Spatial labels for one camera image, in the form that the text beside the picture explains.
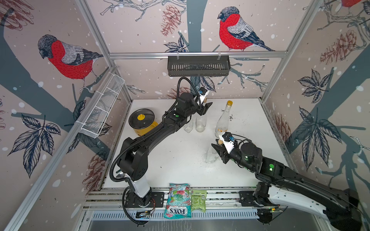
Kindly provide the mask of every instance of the green snack packet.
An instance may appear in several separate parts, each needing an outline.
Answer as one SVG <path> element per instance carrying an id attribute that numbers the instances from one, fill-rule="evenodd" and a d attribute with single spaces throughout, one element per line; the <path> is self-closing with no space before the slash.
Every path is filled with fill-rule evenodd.
<path id="1" fill-rule="evenodd" d="M 199 209 L 206 212 L 207 190 L 191 190 L 191 211 Z"/>

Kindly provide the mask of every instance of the candy bag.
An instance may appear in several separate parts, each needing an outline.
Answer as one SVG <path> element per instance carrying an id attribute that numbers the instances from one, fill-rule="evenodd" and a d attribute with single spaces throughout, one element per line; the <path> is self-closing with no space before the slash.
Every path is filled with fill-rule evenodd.
<path id="1" fill-rule="evenodd" d="M 206 212 L 207 190 L 191 190 L 191 211 L 199 209 Z"/>
<path id="2" fill-rule="evenodd" d="M 167 206 L 163 217 L 180 219 L 191 217 L 191 201 L 188 184 L 169 184 Z"/>

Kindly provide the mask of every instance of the yellow lid knob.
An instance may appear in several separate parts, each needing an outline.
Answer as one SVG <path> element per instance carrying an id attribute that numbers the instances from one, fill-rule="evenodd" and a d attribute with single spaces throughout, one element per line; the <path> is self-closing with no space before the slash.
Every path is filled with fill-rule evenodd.
<path id="1" fill-rule="evenodd" d="M 143 114 L 138 115 L 138 120 L 143 120 L 143 119 L 145 119 L 145 115 Z"/>

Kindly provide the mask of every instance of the bullfinch illustration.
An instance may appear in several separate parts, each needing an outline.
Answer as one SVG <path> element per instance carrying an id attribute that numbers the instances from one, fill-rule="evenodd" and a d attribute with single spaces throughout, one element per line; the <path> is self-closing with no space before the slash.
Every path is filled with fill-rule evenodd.
<path id="1" fill-rule="evenodd" d="M 218 15 L 220 21 L 220 39 L 231 49 L 247 47 L 262 47 L 268 51 L 273 49 L 265 46 L 265 43 L 256 35 L 253 28 L 244 22 L 239 10 L 234 6 L 224 8 Z"/>
<path id="2" fill-rule="evenodd" d="M 93 72 L 93 65 L 98 58 L 103 57 L 101 54 L 88 51 L 80 46 L 69 45 L 49 34 L 42 36 L 38 41 L 38 49 L 41 57 L 47 57 L 65 77 L 84 81 L 80 92 L 88 89 L 85 87 L 85 77 L 90 72 L 98 77 Z"/>

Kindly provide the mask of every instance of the bottle neck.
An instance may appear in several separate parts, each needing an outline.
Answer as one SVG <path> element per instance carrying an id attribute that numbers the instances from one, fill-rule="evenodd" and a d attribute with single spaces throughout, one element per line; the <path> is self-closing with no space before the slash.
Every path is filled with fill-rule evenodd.
<path id="1" fill-rule="evenodd" d="M 230 112 L 230 109 L 231 109 L 231 106 L 230 105 L 226 105 L 225 112 Z"/>

